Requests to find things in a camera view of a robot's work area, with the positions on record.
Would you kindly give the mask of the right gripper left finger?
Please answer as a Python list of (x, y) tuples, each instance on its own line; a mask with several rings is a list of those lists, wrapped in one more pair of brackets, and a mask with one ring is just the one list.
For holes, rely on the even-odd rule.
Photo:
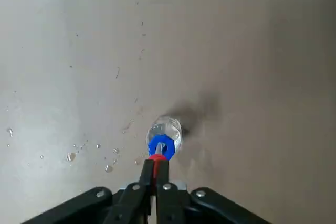
[(154, 161), (147, 159), (137, 182), (112, 193), (94, 187), (25, 223), (133, 223), (147, 215), (143, 202), (150, 198)]

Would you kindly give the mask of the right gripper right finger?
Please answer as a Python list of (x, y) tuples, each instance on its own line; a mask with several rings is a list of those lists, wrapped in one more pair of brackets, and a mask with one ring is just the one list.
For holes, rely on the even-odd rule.
[(169, 162), (156, 163), (157, 223), (268, 223), (208, 187), (192, 192), (169, 181)]

